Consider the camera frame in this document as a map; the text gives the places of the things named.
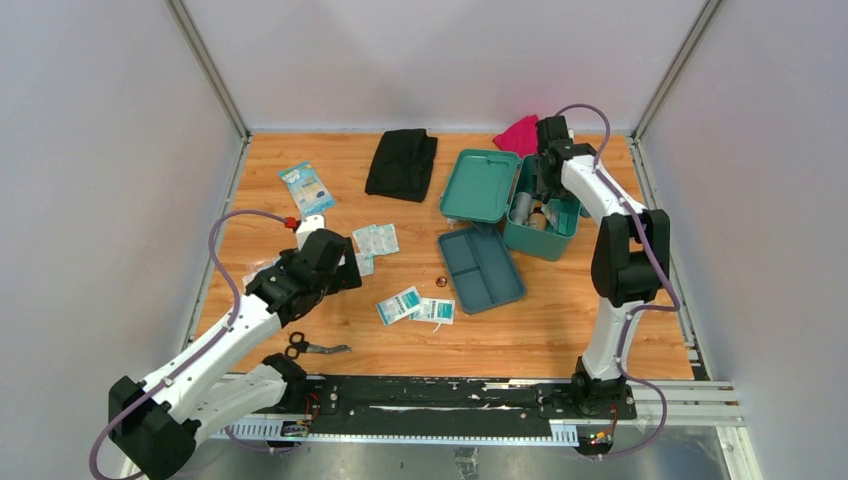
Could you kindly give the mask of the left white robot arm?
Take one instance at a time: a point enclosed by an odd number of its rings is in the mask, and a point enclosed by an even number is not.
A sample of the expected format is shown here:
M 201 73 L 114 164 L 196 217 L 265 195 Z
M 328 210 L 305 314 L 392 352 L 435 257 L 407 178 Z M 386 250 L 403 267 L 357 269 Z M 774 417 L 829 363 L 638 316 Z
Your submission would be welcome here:
M 353 242 L 327 229 L 319 215 L 283 219 L 297 245 L 255 274 L 245 289 L 235 282 L 230 309 L 175 358 L 140 380 L 124 376 L 108 392 L 109 422 L 89 454 L 92 475 L 99 449 L 110 440 L 148 479 L 169 479 L 213 434 L 257 410 L 317 412 L 305 371 L 285 353 L 263 359 L 239 380 L 223 381 L 240 359 L 325 297 L 362 285 Z

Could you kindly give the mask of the white bottle green label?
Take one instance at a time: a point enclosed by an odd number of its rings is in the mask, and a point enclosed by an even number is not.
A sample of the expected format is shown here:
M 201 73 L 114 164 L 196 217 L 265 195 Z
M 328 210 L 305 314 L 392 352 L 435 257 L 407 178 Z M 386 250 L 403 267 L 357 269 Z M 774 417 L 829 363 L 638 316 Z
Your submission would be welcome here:
M 525 225 L 532 213 L 533 197 L 528 192 L 518 192 L 513 197 L 509 219 L 516 225 Z

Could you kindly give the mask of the clear bag teal strip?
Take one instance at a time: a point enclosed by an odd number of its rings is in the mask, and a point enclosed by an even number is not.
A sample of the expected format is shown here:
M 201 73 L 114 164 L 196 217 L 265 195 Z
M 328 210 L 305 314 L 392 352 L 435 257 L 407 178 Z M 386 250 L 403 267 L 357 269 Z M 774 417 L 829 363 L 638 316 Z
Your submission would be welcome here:
M 280 257 L 275 257 L 269 259 L 256 260 L 247 263 L 245 265 L 246 273 L 242 277 L 243 287 L 246 288 L 247 285 L 256 277 L 259 272 L 274 266 L 279 261 L 279 259 Z

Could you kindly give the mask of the gauze pack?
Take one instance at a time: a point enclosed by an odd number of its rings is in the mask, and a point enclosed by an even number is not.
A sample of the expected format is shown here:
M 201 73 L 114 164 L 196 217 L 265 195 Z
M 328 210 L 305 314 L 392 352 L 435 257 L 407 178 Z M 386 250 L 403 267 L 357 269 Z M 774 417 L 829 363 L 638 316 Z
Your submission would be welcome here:
M 577 231 L 581 204 L 576 199 L 552 199 L 542 207 L 549 233 L 573 237 Z

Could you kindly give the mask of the teal medicine box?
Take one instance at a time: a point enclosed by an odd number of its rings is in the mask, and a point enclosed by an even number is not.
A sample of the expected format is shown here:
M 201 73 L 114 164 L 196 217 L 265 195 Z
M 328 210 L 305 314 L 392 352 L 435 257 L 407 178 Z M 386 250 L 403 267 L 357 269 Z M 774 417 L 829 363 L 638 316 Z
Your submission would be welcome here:
M 516 225 L 509 219 L 513 197 L 528 192 L 534 207 L 545 204 L 535 192 L 534 156 L 524 159 L 512 152 L 466 149 L 462 151 L 449 176 L 439 209 L 443 216 L 501 225 L 502 237 L 508 249 L 542 258 L 559 260 L 573 237 L 536 231 Z

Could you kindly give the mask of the brown bottle orange cap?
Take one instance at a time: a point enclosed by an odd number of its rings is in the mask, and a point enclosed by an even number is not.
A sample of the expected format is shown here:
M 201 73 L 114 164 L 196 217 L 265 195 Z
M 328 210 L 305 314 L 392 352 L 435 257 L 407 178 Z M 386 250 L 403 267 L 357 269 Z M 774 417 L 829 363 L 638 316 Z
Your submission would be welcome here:
M 541 207 L 534 207 L 527 217 L 526 226 L 536 231 L 545 231 L 548 219 Z

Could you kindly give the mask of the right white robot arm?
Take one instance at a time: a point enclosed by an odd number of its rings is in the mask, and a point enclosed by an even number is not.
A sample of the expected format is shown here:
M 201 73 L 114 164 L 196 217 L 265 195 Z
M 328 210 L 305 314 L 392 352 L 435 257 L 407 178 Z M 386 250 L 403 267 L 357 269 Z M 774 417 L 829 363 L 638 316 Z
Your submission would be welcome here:
M 539 120 L 535 130 L 537 193 L 544 202 L 578 200 L 598 227 L 590 266 L 600 299 L 594 330 L 569 392 L 550 401 L 592 418 L 627 396 L 632 329 L 668 282 L 670 219 L 627 193 L 597 149 L 575 142 L 563 116 Z

